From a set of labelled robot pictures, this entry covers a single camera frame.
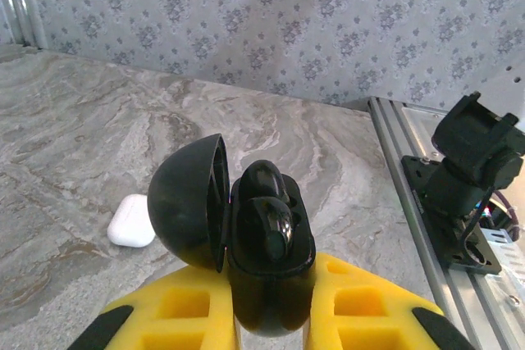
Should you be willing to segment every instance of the wall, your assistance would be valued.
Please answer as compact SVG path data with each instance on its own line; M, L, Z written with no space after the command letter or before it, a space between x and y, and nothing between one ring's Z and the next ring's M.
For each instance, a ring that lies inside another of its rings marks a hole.
M449 108L525 49L524 0L35 4L45 48L349 106Z

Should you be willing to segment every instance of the black plastic bracket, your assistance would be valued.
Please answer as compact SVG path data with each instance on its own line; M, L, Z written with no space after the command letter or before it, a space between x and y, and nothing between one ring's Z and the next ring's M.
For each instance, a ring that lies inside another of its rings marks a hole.
M475 266L463 258L459 242L452 229L451 222L454 221L454 218L447 220L432 211L424 209L422 200L425 195L425 185L440 163L438 161L424 161L419 157L411 156L403 157L401 163L416 200L423 224L440 263L447 268L456 270L467 270L478 274L498 274L501 271L501 265L494 252L492 252L491 246L486 241L479 225L474 229L472 239L476 240L477 250L485 257L486 264L484 266Z

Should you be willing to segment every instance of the bolt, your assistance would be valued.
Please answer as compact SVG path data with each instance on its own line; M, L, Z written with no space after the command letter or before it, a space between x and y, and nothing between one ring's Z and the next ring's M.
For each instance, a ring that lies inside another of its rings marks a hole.
M509 303L511 307L519 307L519 305L521 304L521 301L515 295L509 295Z

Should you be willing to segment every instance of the marble countertop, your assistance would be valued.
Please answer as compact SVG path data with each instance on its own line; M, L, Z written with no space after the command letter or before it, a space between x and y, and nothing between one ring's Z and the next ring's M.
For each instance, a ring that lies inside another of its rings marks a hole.
M124 196L222 133L231 180L266 158L299 183L318 251L431 299L367 113L49 51L0 48L0 343L66 348L103 306L184 265L111 245ZM243 348L300 349L300 333Z

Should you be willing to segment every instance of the black wireless earbud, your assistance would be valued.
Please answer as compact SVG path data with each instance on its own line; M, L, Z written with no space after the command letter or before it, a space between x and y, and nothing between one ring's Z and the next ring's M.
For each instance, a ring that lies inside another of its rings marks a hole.
M255 197L239 209L241 247L260 258L279 261L288 255L294 233L290 209L275 197Z
M282 174L269 160L254 161L240 177L239 200L244 202L254 197L275 197L290 204Z
M240 243L246 252L279 261L288 255L294 236L290 197L279 169L268 160L257 160L239 182Z

